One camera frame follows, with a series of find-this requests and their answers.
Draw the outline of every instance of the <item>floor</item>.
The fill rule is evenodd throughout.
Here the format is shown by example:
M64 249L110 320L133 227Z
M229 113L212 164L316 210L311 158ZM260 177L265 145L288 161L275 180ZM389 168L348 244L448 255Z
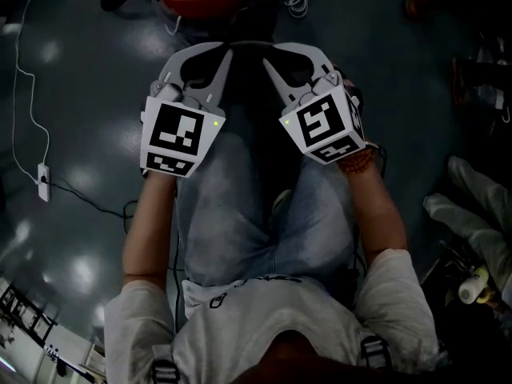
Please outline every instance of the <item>floor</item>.
M475 47L468 27L449 14L408 23L402 1L310 0L303 20L280 13L274 37L320 47L362 89L366 134L387 149L386 184L421 277L438 256L442 231L427 220L422 199L443 176L446 157L463 154L468 141L450 102L449 64ZM141 189L139 111L175 50L144 0L122 10L105 13L99 0L33 0L21 40L21 65L38 77L34 115L51 132L52 181L117 211ZM62 325L88 338L121 287L122 220L60 190L45 203L16 168L10 145L14 34L4 34L0 175L7 206L0 215L0 270L36 302L57 309ZM22 76L16 151L35 174L46 137L30 124L29 101L30 80ZM172 274L169 285L173 302Z

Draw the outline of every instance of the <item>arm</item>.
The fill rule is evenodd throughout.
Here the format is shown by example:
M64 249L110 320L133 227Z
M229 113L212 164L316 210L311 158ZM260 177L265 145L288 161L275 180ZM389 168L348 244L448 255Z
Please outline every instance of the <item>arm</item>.
M434 368L438 342L434 318L406 252L406 231L375 164L347 175L362 248L369 268L355 314L384 338L397 371Z
M386 249L406 250L405 227L375 164L360 174L346 177L368 264Z
M134 280L166 290L176 177L151 171L122 253L123 285Z

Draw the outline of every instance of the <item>person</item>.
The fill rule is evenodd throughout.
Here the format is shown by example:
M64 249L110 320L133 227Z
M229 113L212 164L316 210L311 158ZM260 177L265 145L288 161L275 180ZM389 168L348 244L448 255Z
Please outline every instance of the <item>person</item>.
M358 169L343 174L343 163L304 157L269 234L250 149L220 133L189 178L149 173L122 254L124 287L106 307L108 382L341 382L432 370L433 316L374 160L356 154ZM180 331L166 298L176 189ZM329 291L351 262L354 220L370 267L352 313Z
M468 241L486 263L502 300L512 306L512 249L508 243L508 236L512 235L512 195L503 186L475 171L467 161L455 156L448 160L448 176L496 225L492 226L441 194L425 197L423 207L433 220L444 223Z

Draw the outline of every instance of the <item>jeans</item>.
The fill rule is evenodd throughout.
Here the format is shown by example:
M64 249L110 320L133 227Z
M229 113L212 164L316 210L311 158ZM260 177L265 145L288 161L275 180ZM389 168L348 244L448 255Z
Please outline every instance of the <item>jeans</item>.
M448 175L496 221L499 229L441 194L428 196L423 206L432 219L448 225L468 241L486 262L496 287L503 292L512 273L512 249L506 237L512 235L512 194L460 158L450 157Z
M353 251L348 183L336 165L304 157L274 232L262 205L259 173L239 136L220 134L190 178L178 180L177 222L185 272L201 286L264 274L322 283Z

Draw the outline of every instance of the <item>power strip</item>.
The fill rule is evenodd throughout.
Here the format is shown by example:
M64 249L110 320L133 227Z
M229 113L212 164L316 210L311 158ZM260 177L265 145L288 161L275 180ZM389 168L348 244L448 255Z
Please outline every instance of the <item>power strip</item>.
M38 194L43 201L50 201L50 168L43 163L38 165Z

